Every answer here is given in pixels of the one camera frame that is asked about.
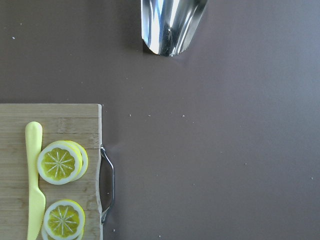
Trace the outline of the steel scoop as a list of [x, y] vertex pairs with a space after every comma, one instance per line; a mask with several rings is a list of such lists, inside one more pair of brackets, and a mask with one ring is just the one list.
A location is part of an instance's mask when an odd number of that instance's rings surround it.
[[206, 0], [141, 0], [141, 38], [159, 56], [185, 52], [207, 6]]

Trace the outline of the yellow plastic knife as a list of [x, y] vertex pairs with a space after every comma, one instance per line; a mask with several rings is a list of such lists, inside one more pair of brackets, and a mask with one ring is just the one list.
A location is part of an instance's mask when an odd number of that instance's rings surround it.
[[28, 168], [28, 228], [27, 239], [35, 240], [41, 230], [46, 197], [39, 188], [38, 156], [42, 148], [43, 128], [31, 121], [25, 127], [25, 147]]

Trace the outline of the bamboo cutting board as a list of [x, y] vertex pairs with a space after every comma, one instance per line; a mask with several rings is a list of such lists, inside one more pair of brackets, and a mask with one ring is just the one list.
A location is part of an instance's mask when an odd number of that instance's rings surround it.
[[39, 188], [46, 205], [71, 199], [85, 212], [85, 240], [103, 238], [99, 190], [102, 145], [102, 107], [97, 103], [3, 103], [0, 106], [0, 237], [25, 240], [28, 232], [29, 191], [25, 127], [42, 125], [42, 146], [71, 140], [88, 154], [86, 173], [78, 180], [53, 185], [42, 179]]

